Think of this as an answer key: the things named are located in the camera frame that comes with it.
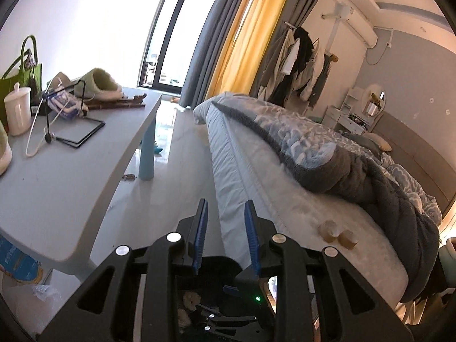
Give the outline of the blue printed package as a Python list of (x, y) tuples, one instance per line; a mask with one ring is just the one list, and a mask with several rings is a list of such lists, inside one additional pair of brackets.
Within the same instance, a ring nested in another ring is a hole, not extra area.
[(21, 283), (39, 283), (42, 268), (39, 262), (12, 245), (3, 236), (0, 239), (1, 272)]

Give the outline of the light blue low table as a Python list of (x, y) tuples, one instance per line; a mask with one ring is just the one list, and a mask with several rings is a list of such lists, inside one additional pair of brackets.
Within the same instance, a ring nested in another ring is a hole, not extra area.
[(59, 142), (25, 156), (27, 136), (10, 140), (12, 162), (1, 176), (1, 235), (44, 266), (85, 280), (103, 217), (136, 150), (138, 178), (154, 176), (154, 131), (162, 96), (126, 88), (132, 97), (146, 93), (145, 107), (101, 110), (105, 122), (79, 149)]

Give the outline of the dark grey fleece blanket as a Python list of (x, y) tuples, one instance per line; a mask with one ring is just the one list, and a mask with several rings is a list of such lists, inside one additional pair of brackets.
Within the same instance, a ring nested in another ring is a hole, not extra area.
[(408, 276), (403, 302), (424, 290), (436, 262), (436, 223), (372, 158), (343, 147), (342, 136), (272, 103), (226, 96), (213, 106), (265, 141), (304, 189), (359, 205), (393, 246)]

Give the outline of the beige pillow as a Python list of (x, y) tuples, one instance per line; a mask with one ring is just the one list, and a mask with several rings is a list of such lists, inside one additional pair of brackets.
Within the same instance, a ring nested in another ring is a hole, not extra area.
[(388, 153), (388, 152), (391, 152), (391, 150), (392, 150), (391, 145), (385, 139), (383, 139), (379, 134), (364, 133), (363, 137), (373, 141), (382, 152)]

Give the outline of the grey bed headboard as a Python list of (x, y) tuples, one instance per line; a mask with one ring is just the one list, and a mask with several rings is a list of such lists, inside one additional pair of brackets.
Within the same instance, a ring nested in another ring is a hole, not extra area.
[(387, 112), (379, 115), (371, 132), (391, 145), (393, 161), (436, 198), (442, 215), (446, 215), (455, 202), (455, 169), (428, 142)]

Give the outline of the white clothes hanger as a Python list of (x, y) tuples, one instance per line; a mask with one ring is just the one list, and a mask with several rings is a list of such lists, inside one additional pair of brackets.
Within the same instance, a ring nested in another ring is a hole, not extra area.
[(58, 73), (48, 84), (46, 90), (42, 93), (41, 99), (36, 106), (32, 107), (33, 119), (27, 142), (25, 145), (25, 156), (33, 158), (40, 151), (45, 143), (52, 141), (50, 127), (62, 117), (58, 117), (57, 113), (50, 109), (47, 103), (47, 97), (52, 93), (66, 90), (68, 93), (73, 94), (75, 82), (72, 82), (63, 73)]

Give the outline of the grey bed mattress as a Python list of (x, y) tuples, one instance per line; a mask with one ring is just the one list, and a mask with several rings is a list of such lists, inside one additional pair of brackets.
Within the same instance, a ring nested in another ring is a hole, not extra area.
[(353, 249), (334, 241), (353, 266), (391, 306), (399, 303), (408, 283), (406, 270), (380, 227), (361, 207), (332, 195), (315, 195), (297, 183), (272, 148), (246, 126), (228, 118), (215, 103), (197, 106), (197, 124), (209, 135), (213, 177), (225, 253), (242, 268), (251, 263), (244, 224), (244, 205), (252, 200), (259, 217), (274, 222), (278, 232), (304, 248), (322, 250), (318, 233), (332, 220), (359, 240)]

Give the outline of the white vanity dresser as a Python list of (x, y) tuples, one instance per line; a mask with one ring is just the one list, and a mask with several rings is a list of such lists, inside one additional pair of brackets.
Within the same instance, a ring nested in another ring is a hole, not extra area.
[(339, 108), (327, 108), (321, 123), (340, 133), (361, 135), (373, 127), (385, 105), (386, 93), (379, 84), (353, 87)]

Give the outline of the brown wooden sticks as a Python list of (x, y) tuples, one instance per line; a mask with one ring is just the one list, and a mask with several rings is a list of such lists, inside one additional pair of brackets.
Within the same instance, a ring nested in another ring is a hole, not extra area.
[(144, 99), (147, 97), (146, 93), (137, 94), (133, 97), (122, 97), (118, 100), (101, 101), (90, 100), (87, 102), (88, 110), (113, 110), (113, 109), (131, 109), (145, 107)]

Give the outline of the blue wet wipes pack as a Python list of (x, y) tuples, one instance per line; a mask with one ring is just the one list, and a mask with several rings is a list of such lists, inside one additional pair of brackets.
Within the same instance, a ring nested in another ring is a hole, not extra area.
[(58, 117), (68, 121), (79, 117), (83, 110), (80, 99), (66, 90), (50, 94), (47, 97), (47, 103), (50, 109), (57, 113)]

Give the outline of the white mug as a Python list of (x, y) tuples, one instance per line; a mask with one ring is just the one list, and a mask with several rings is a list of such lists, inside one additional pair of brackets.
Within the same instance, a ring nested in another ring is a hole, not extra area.
[(21, 87), (19, 83), (15, 83), (13, 91), (4, 99), (9, 133), (12, 136), (24, 134), (31, 127), (30, 93), (30, 87)]

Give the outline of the green slipper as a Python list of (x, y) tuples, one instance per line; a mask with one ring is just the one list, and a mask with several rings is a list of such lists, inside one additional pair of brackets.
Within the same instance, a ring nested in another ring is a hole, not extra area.
[(100, 101), (116, 101), (123, 97), (122, 87), (112, 76), (101, 68), (94, 68), (81, 76), (81, 82), (74, 87), (77, 97), (93, 97)]

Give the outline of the green tote bag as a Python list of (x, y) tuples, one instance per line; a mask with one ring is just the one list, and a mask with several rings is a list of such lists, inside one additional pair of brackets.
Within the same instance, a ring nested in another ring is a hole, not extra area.
[(1, 77), (1, 123), (6, 132), (9, 132), (9, 123), (4, 100), (16, 83), (31, 88), (31, 100), (36, 100), (42, 92), (42, 64), (38, 60), (34, 35), (25, 37), (19, 56)]

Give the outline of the hanging clothes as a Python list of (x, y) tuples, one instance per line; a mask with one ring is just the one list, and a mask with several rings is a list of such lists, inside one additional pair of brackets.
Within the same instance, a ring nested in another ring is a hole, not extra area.
[(280, 107), (312, 109), (322, 95), (331, 65), (338, 61), (305, 29), (289, 25), (278, 54), (261, 77), (256, 97)]

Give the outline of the yellow curtain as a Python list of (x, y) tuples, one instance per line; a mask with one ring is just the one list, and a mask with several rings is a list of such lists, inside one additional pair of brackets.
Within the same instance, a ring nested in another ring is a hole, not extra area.
[(205, 98), (250, 92), (286, 0), (241, 0)]

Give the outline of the white air conditioner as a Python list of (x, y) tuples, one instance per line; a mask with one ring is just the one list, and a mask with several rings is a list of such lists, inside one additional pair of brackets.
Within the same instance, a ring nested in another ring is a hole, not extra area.
[(374, 48), (377, 44), (378, 36), (370, 22), (351, 5), (338, 3), (333, 13), (322, 14), (321, 18), (334, 19), (346, 23), (369, 49)]

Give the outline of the grey curtain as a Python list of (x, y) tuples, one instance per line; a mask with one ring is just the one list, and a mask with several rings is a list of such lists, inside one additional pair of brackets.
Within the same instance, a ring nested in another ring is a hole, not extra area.
[(242, 0), (215, 0), (192, 55), (178, 102), (195, 108), (204, 101), (212, 75)]

